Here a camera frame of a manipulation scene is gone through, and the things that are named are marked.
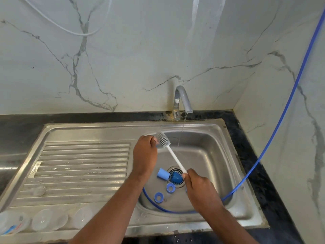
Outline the person's left hand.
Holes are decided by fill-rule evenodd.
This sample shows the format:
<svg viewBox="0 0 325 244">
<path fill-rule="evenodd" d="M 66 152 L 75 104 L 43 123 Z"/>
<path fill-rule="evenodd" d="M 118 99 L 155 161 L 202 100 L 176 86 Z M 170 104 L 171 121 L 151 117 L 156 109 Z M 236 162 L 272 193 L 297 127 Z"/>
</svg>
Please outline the person's left hand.
<svg viewBox="0 0 325 244">
<path fill-rule="evenodd" d="M 157 148 L 140 147 L 138 141 L 133 149 L 132 176 L 148 180 L 157 162 Z"/>
</svg>

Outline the person's right hand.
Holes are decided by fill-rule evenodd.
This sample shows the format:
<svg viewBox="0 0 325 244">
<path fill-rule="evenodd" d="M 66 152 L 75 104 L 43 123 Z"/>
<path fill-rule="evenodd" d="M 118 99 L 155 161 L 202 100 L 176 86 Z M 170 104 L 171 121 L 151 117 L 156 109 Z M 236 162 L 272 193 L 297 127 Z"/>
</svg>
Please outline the person's right hand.
<svg viewBox="0 0 325 244">
<path fill-rule="evenodd" d="M 224 210 L 223 203 L 212 182 L 201 176 L 201 184 L 197 187 L 187 187 L 188 198 L 194 209 L 203 217 Z"/>
</svg>

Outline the clear plastic bottle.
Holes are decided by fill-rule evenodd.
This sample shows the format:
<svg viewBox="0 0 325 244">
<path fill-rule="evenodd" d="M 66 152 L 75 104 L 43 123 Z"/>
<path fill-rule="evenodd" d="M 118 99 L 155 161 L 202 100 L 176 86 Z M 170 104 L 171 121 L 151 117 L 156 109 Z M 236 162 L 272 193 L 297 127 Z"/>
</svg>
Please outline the clear plastic bottle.
<svg viewBox="0 0 325 244">
<path fill-rule="evenodd" d="M 163 149 L 163 145 L 161 144 L 161 142 L 160 142 L 160 137 L 159 137 L 159 135 L 157 134 L 157 133 L 155 133 L 155 134 L 147 134 L 147 135 L 145 135 L 145 136 L 149 136 L 150 137 L 150 141 L 152 140 L 152 139 L 154 139 L 155 141 L 156 141 L 156 143 L 155 143 L 155 146 L 156 146 L 156 148 L 159 150 L 159 149 Z"/>
</svg>

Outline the white bottle brush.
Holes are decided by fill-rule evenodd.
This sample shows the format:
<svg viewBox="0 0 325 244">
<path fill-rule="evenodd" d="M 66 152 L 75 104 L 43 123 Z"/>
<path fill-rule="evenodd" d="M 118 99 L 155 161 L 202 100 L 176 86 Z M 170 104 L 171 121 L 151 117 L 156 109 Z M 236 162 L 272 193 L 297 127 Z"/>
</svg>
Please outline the white bottle brush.
<svg viewBox="0 0 325 244">
<path fill-rule="evenodd" d="M 156 137 L 159 140 L 159 143 L 170 152 L 171 156 L 173 157 L 173 159 L 175 160 L 175 162 L 181 169 L 182 173 L 187 173 L 186 169 L 184 168 L 184 166 L 181 164 L 180 160 L 177 158 L 176 154 L 171 149 L 171 147 L 170 147 L 171 142 L 168 139 L 168 137 L 161 131 L 156 133 Z"/>
</svg>

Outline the person's right forearm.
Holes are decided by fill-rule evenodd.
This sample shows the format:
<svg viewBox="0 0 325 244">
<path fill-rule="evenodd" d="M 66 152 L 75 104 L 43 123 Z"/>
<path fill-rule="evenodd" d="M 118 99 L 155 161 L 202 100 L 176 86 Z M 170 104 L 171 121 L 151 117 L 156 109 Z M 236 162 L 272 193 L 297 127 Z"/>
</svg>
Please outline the person's right forearm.
<svg viewBox="0 0 325 244">
<path fill-rule="evenodd" d="M 259 244 L 223 205 L 199 207 L 197 212 L 224 244 Z"/>
</svg>

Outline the person's left forearm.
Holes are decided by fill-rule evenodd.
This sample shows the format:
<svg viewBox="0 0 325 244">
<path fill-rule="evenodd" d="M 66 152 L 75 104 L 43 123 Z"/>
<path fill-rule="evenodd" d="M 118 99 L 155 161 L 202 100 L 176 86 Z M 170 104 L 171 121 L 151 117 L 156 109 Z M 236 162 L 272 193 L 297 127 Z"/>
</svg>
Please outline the person's left forearm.
<svg viewBox="0 0 325 244">
<path fill-rule="evenodd" d="M 121 244 L 148 173 L 132 172 L 100 211 L 68 244 Z"/>
</svg>

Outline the metal sink drain strainer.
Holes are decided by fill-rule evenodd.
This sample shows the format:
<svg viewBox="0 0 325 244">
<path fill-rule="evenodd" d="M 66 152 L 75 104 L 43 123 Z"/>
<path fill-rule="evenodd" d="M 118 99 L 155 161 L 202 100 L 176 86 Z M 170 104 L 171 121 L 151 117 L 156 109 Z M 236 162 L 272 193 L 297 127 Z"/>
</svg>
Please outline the metal sink drain strainer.
<svg viewBox="0 0 325 244">
<path fill-rule="evenodd" d="M 172 171 L 176 171 L 176 170 L 179 171 L 179 173 L 181 173 L 181 175 L 183 174 L 182 171 L 181 171 L 181 169 L 179 168 L 179 166 L 172 166 L 172 167 L 168 168 L 167 171 L 171 173 Z M 183 180 L 182 184 L 180 184 L 180 185 L 175 185 L 176 188 L 182 188 L 182 187 L 184 187 L 184 186 L 185 186 L 185 182 L 184 182 L 184 180 Z"/>
</svg>

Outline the light blue cylindrical cap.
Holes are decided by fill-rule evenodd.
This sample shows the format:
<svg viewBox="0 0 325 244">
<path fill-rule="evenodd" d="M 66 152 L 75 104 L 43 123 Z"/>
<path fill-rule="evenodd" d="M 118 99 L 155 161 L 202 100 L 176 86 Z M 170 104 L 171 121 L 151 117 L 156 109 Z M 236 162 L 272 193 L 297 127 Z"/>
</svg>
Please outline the light blue cylindrical cap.
<svg viewBox="0 0 325 244">
<path fill-rule="evenodd" d="M 162 180 L 168 181 L 169 177 L 170 177 L 170 172 L 168 172 L 162 168 L 159 168 L 159 170 L 157 172 L 157 177 Z"/>
</svg>

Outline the grey metal faucet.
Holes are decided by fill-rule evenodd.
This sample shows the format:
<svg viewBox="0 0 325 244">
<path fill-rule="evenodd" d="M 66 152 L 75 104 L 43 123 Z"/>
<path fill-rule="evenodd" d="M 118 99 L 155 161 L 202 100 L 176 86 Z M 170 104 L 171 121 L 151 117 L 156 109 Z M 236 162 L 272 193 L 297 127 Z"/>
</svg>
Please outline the grey metal faucet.
<svg viewBox="0 0 325 244">
<path fill-rule="evenodd" d="M 186 90 L 183 86 L 177 86 L 174 94 L 172 113 L 175 121 L 179 121 L 181 119 L 180 112 L 179 112 L 180 102 L 182 102 L 186 114 L 191 114 L 194 112 L 191 103 L 189 101 L 188 95 L 186 93 Z"/>
</svg>

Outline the stainless steel sink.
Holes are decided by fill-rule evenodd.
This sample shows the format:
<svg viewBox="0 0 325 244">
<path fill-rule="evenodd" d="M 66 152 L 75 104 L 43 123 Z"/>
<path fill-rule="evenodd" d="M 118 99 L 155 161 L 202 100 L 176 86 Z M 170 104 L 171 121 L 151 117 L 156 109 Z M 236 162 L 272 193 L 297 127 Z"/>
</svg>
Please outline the stainless steel sink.
<svg viewBox="0 0 325 244">
<path fill-rule="evenodd" d="M 183 122 L 118 122 L 90 124 L 47 124 L 10 184 L 0 197 L 0 212 L 20 211 L 33 217 L 43 209 L 67 213 L 67 223 L 55 231 L 34 231 L 29 226 L 13 235 L 0 236 L 0 244 L 45 244 L 70 240 L 79 229 L 72 217 L 82 207 L 98 211 L 129 176 L 134 146 L 141 135 L 162 131 L 171 149 L 186 168 L 207 177 L 224 198 L 244 178 L 240 159 L 222 119 Z M 167 181 L 159 179 L 159 168 L 168 170 L 177 163 L 166 148 L 158 150 L 156 167 L 142 192 L 127 228 L 126 237 L 146 237 L 210 231 L 210 226 L 187 197 L 186 186 L 173 193 Z M 45 194 L 34 197 L 33 187 L 45 186 Z M 225 208 L 246 228 L 269 227 L 248 181 L 224 201 Z"/>
</svg>

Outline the clear plastic lid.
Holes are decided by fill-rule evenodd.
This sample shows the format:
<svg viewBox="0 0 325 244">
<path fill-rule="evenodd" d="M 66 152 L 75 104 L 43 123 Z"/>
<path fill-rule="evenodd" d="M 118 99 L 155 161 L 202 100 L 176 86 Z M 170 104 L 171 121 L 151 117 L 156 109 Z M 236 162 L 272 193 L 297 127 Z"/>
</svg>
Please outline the clear plastic lid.
<svg viewBox="0 0 325 244">
<path fill-rule="evenodd" d="M 46 190 L 45 186 L 33 187 L 30 189 L 30 194 L 34 197 L 41 197 L 45 194 Z"/>
<path fill-rule="evenodd" d="M 72 217 L 74 228 L 82 229 L 92 219 L 93 216 L 93 210 L 89 206 L 78 209 Z"/>
<path fill-rule="evenodd" d="M 62 228 L 68 221 L 68 214 L 64 212 L 55 212 L 52 218 L 51 230 L 55 231 Z"/>
<path fill-rule="evenodd" d="M 31 227 L 34 231 L 50 231 L 53 227 L 54 211 L 43 209 L 32 219 Z"/>
</svg>

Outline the clear container with coloured label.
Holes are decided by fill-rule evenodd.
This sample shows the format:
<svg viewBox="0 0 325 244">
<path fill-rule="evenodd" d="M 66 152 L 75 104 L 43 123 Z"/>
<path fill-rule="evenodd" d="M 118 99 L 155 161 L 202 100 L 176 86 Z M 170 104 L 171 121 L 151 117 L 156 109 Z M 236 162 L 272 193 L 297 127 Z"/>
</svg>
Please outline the clear container with coloured label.
<svg viewBox="0 0 325 244">
<path fill-rule="evenodd" d="M 0 236 L 13 235 L 25 230 L 31 217 L 24 212 L 6 210 L 0 213 Z"/>
</svg>

